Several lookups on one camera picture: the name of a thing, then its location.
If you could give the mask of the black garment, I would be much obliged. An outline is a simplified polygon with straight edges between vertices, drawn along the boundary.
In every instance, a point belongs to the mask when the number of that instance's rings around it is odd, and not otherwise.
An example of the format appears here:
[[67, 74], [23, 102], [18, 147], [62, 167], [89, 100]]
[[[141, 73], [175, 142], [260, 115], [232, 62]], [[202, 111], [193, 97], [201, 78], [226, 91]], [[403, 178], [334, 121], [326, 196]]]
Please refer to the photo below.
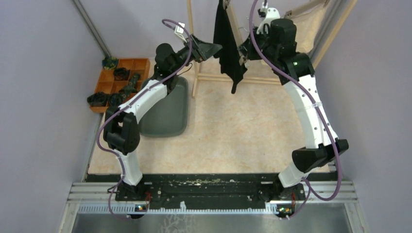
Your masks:
[[237, 85], [243, 80], [247, 68], [244, 64], [240, 64], [238, 46], [222, 0], [219, 1], [216, 10], [213, 43], [222, 46], [214, 58], [219, 59], [221, 73], [232, 80], [231, 93], [235, 94]]

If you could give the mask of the beige cotton underwear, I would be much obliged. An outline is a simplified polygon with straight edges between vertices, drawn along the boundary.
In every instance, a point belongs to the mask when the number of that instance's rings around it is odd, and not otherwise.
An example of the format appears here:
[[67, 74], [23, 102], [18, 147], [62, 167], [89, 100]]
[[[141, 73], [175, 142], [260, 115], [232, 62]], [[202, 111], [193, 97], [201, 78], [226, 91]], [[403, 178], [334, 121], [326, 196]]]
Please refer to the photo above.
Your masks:
[[310, 11], [294, 16], [291, 20], [297, 28], [296, 51], [308, 54], [314, 48], [315, 37], [322, 25], [328, 6], [320, 4]]

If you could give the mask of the beige clip hanger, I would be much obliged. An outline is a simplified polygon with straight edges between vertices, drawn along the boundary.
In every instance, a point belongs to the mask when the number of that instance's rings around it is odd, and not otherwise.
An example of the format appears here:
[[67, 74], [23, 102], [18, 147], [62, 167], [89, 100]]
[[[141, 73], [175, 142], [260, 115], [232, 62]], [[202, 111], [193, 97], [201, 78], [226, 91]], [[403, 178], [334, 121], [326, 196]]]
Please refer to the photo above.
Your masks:
[[327, 6], [329, 0], [310, 0], [307, 3], [304, 3], [298, 7], [295, 7], [289, 11], [287, 11], [282, 17], [283, 18], [291, 18], [303, 14], [310, 9], [317, 7], [318, 5]]

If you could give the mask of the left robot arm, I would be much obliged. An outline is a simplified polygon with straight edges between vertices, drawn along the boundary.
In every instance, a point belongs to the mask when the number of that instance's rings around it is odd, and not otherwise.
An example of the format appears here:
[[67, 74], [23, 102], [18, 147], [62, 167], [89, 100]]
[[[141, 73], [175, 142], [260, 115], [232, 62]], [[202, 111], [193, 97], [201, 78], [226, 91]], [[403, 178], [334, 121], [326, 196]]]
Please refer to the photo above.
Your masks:
[[176, 86], [178, 72], [188, 63], [208, 60], [223, 47], [204, 42], [194, 35], [184, 41], [179, 51], [174, 51], [168, 43], [157, 46], [155, 51], [154, 74], [146, 85], [127, 102], [106, 110], [103, 125], [103, 139], [120, 161], [121, 181], [128, 185], [126, 194], [139, 201], [146, 194], [145, 186], [139, 184], [143, 178], [136, 156], [140, 143], [138, 124], [143, 116], [170, 94]]

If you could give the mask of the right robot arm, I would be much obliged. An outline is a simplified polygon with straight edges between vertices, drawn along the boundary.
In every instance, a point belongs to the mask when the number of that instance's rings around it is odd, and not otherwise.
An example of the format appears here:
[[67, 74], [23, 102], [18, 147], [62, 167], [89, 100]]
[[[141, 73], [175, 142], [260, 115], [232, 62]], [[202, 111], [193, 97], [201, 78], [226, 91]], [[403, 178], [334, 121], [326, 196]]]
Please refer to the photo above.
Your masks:
[[264, 20], [241, 45], [249, 60], [270, 63], [274, 74], [289, 94], [300, 120], [305, 146], [292, 152], [292, 162], [278, 175], [274, 195], [286, 200], [298, 184], [318, 167], [348, 150], [331, 127], [316, 86], [315, 70], [309, 56], [297, 51], [297, 26], [286, 18]]

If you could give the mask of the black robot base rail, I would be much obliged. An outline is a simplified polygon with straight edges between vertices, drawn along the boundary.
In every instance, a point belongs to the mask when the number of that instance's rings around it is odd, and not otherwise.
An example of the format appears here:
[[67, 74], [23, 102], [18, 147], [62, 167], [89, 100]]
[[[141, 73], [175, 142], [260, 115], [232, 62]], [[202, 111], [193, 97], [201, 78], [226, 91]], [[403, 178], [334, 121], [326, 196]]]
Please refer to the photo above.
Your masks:
[[271, 201], [305, 199], [302, 184], [284, 188], [277, 173], [228, 174], [144, 174], [137, 186], [122, 182], [115, 192], [116, 201], [142, 201], [151, 210], [180, 208], [188, 210], [263, 209]]

